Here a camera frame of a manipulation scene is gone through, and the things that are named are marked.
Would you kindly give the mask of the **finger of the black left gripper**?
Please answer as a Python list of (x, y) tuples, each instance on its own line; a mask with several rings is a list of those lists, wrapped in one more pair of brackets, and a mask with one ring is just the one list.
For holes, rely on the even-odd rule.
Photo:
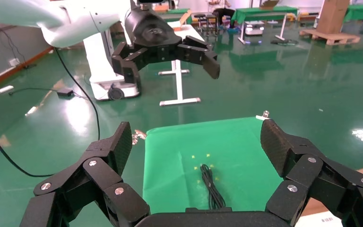
[(197, 65), (203, 69), (212, 79), (218, 79), (220, 75), (220, 64), (213, 46), (205, 41), (192, 36), (186, 36), (177, 45), (177, 59)]
[(148, 49), (135, 49), (126, 42), (120, 42), (111, 55), (112, 68), (124, 77), (125, 83), (140, 84), (139, 70), (147, 66)]

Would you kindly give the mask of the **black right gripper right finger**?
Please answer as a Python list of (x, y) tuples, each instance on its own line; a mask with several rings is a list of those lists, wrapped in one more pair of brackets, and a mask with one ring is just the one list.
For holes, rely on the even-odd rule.
[(283, 179), (266, 203), (269, 212), (295, 226), (310, 199), (321, 202), (345, 227), (363, 227), (363, 174), (326, 157), (306, 138), (262, 122), (261, 147)]

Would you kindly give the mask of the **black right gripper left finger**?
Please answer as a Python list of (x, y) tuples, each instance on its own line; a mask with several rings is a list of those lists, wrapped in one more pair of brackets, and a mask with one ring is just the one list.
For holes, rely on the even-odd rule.
[(121, 176), (131, 149), (130, 124), (121, 122), (113, 136), (92, 142), (76, 163), (36, 185), (20, 225), (67, 227), (93, 202), (113, 226), (136, 226), (150, 208)]

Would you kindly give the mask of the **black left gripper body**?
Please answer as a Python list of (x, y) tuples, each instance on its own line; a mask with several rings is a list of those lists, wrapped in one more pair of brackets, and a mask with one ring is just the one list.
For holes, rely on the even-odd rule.
[(131, 41), (130, 56), (126, 60), (157, 63), (177, 59), (182, 38), (153, 10), (131, 9), (124, 25)]

